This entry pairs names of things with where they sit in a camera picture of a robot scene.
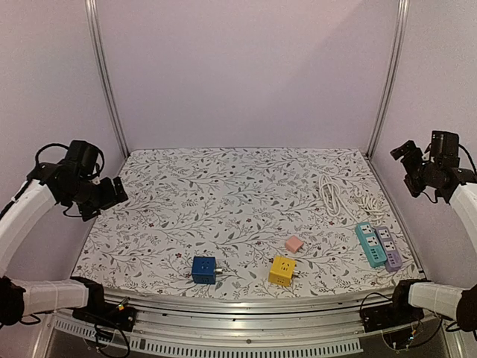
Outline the blue cube socket adapter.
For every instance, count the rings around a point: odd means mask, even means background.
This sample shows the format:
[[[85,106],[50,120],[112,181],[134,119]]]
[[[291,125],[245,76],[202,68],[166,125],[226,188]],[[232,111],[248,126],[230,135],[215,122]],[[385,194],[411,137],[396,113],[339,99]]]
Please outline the blue cube socket adapter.
[[[223,275],[225,269],[217,266],[215,257],[195,256],[192,261],[192,279],[196,284],[215,285],[217,276]]]

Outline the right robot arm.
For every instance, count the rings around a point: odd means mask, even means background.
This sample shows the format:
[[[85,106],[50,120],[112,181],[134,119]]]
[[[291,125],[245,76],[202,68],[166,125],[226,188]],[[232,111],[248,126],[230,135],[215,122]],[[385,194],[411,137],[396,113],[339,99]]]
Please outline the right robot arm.
[[[471,162],[470,169],[460,167],[460,150]],[[418,197],[428,187],[434,189],[433,202],[442,198],[454,210],[476,246],[476,165],[459,143],[459,135],[433,131],[426,150],[409,140],[391,150],[391,156],[403,165],[404,183],[411,196]],[[401,280],[392,301],[385,310],[385,318],[392,325],[401,325],[414,309],[423,309],[451,320],[460,331],[476,333],[475,286],[464,289],[427,280]]]

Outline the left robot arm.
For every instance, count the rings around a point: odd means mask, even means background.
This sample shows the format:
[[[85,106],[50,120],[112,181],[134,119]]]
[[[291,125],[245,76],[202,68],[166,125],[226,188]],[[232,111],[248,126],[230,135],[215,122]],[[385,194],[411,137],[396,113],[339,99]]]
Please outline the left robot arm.
[[[56,281],[25,281],[6,275],[10,261],[31,229],[57,205],[77,206],[83,222],[128,200],[121,178],[103,178],[104,153],[83,140],[62,145],[66,154],[57,163],[34,157],[34,168],[19,191],[1,210],[1,325],[12,326],[24,317],[72,309],[96,324],[124,309],[108,304],[104,287],[84,277]]]

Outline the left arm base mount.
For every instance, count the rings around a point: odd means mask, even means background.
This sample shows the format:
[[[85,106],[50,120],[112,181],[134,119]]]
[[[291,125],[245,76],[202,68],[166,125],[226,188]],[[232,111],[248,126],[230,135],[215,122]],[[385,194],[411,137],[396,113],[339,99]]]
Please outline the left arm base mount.
[[[112,304],[106,302],[103,298],[98,300],[89,299],[85,307],[72,310],[72,317],[77,320],[120,329],[128,333],[133,331],[137,314],[138,310],[131,307],[126,301]]]

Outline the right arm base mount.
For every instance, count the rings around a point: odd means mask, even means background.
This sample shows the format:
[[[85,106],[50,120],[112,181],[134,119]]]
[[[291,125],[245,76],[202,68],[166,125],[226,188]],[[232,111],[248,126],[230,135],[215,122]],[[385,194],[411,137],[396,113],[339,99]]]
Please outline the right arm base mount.
[[[371,307],[361,307],[359,315],[366,333],[386,330],[414,322],[418,323],[424,318],[423,309],[409,304],[395,304],[393,302]]]

